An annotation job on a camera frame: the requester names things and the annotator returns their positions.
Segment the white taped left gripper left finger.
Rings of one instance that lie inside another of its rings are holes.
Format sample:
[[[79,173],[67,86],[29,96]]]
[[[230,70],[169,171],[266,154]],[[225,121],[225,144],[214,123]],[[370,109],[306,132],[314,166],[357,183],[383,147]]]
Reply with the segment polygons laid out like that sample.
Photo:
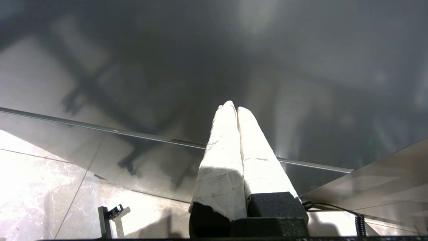
[[[189,213],[191,238],[229,237],[231,224],[247,218],[240,133],[232,101],[215,112]]]

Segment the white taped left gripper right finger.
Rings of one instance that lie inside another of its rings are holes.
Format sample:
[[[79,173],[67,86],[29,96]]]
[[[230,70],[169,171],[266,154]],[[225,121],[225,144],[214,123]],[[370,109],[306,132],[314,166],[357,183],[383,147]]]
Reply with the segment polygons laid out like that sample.
[[[255,116],[239,107],[237,120],[250,218],[285,218],[308,223],[308,215]]]

